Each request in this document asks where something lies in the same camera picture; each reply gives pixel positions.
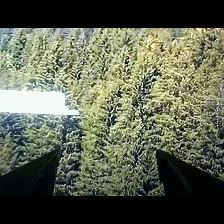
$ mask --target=yellow-green foliage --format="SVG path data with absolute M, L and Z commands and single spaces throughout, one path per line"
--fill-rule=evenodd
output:
M 212 175 L 223 173 L 224 152 L 215 147 L 223 114 L 217 104 L 223 29 L 104 28 L 83 44 L 77 32 L 70 39 L 54 38 L 50 30 L 21 32 L 11 50 L 0 53 L 3 89 L 62 91 L 81 112 L 81 127 L 67 121 L 56 195 L 162 195 L 158 149 Z M 29 125 L 22 129 L 28 143 L 15 147 L 27 153 L 21 163 L 16 159 L 20 165 L 62 141 L 46 121 L 37 119 L 36 128 L 35 119 L 22 121 Z M 12 148 L 4 143 L 7 134 L 0 141 L 5 161 Z

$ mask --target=dark triangular shape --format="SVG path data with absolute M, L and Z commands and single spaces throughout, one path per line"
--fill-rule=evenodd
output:
M 156 152 L 166 196 L 224 196 L 224 182 L 162 150 Z
M 46 155 L 0 177 L 0 196 L 52 196 L 60 151 Z

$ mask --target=black pointed object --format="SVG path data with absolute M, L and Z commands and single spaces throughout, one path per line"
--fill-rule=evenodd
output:
M 223 181 L 162 150 L 156 157 L 165 196 L 224 196 Z
M 53 196 L 60 150 L 0 177 L 0 196 Z

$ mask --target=dense forest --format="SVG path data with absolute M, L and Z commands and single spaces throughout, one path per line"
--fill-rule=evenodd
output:
M 223 79 L 224 29 L 2 29 L 1 89 L 81 116 L 1 114 L 0 174 L 63 144 L 55 195 L 163 195 L 158 149 L 222 179 Z

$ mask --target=forest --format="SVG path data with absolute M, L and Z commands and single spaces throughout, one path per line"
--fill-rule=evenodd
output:
M 81 116 L 1 113 L 0 175 L 62 145 L 56 196 L 162 196 L 156 150 L 224 178 L 224 29 L 3 30 L 0 89 Z

